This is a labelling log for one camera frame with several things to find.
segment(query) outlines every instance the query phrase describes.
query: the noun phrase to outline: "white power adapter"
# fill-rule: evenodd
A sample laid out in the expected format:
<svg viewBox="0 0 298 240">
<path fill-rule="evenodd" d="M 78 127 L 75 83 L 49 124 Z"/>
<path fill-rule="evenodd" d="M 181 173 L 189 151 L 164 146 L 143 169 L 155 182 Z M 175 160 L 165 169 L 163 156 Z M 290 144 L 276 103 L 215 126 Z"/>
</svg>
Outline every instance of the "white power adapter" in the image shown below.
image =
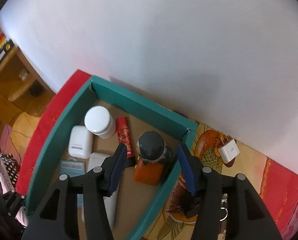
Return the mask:
<svg viewBox="0 0 298 240">
<path fill-rule="evenodd" d="M 104 162 L 105 158 L 107 158 L 107 157 L 109 157 L 109 155 L 107 155 L 107 154 L 92 153 L 90 158 L 89 158 L 89 164 L 88 164 L 88 170 L 87 171 L 91 171 L 96 166 L 101 166 L 102 163 Z M 114 216 L 115 216 L 115 213 L 116 213 L 118 190 L 119 190 L 119 185 L 118 185 L 117 190 L 112 194 L 111 197 L 104 197 L 107 218 L 108 218 L 108 222 L 109 222 L 109 225 L 110 225 L 111 229 L 113 229 Z M 83 222 L 85 221 L 85 216 L 84 216 L 84 210 L 83 209 L 82 209 L 81 219 L 82 219 Z"/>
<path fill-rule="evenodd" d="M 232 161 L 240 152 L 234 139 L 218 148 L 218 150 L 224 163 Z"/>
<path fill-rule="evenodd" d="M 68 153 L 74 158 L 88 159 L 92 150 L 93 134 L 84 125 L 75 125 L 70 134 Z"/>
</svg>

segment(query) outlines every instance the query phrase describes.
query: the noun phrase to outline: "orange figurine base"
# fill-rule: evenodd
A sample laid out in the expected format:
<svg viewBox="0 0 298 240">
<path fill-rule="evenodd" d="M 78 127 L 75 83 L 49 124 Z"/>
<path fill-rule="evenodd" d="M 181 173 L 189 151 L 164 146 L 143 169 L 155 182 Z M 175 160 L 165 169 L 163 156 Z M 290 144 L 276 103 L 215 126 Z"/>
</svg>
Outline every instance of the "orange figurine base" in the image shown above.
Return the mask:
<svg viewBox="0 0 298 240">
<path fill-rule="evenodd" d="M 143 164 L 142 158 L 138 157 L 134 181 L 144 184 L 157 186 L 163 172 L 164 164 L 162 163 L 147 163 Z"/>
</svg>

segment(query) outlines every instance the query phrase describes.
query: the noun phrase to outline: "penguin figurine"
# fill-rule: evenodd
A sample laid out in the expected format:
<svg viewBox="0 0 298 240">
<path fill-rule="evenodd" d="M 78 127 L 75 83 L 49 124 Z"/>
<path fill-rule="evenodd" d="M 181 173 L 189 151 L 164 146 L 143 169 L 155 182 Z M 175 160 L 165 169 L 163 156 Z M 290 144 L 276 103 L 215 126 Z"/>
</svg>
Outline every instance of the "penguin figurine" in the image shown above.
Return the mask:
<svg viewBox="0 0 298 240">
<path fill-rule="evenodd" d="M 176 155 L 155 131 L 143 133 L 136 146 L 139 154 L 134 181 L 156 186 L 168 176 Z"/>
<path fill-rule="evenodd" d="M 136 149 L 144 165 L 156 162 L 170 164 L 176 157 L 169 144 L 156 131 L 143 133 L 137 141 Z"/>
</svg>

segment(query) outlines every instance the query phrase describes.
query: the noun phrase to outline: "red snack package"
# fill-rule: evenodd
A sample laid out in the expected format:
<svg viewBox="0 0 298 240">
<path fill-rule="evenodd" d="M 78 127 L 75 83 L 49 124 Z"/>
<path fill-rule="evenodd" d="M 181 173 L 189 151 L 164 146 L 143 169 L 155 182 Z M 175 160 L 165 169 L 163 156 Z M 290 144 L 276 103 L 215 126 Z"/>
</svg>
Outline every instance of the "red snack package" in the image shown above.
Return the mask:
<svg viewBox="0 0 298 240">
<path fill-rule="evenodd" d="M 127 117 L 119 117 L 116 119 L 116 129 L 118 134 L 118 142 L 127 146 L 127 160 L 125 168 L 134 167 L 136 165 L 135 155 L 132 150 L 130 131 L 128 128 Z"/>
</svg>

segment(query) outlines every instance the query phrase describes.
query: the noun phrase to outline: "polka dot fabric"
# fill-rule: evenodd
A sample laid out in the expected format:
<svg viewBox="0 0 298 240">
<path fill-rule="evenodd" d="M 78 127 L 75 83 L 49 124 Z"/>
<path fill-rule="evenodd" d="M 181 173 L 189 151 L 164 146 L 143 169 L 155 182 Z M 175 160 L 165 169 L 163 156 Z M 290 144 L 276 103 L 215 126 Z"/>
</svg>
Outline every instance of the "polka dot fabric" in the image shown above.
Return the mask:
<svg viewBox="0 0 298 240">
<path fill-rule="evenodd" d="M 15 184 L 16 184 L 18 176 L 19 176 L 19 171 L 16 167 L 16 161 L 14 160 L 14 158 L 11 154 L 0 153 L 0 158 L 2 159 L 3 164 L 6 167 L 9 179 L 10 179 L 13 187 L 15 187 Z"/>
</svg>

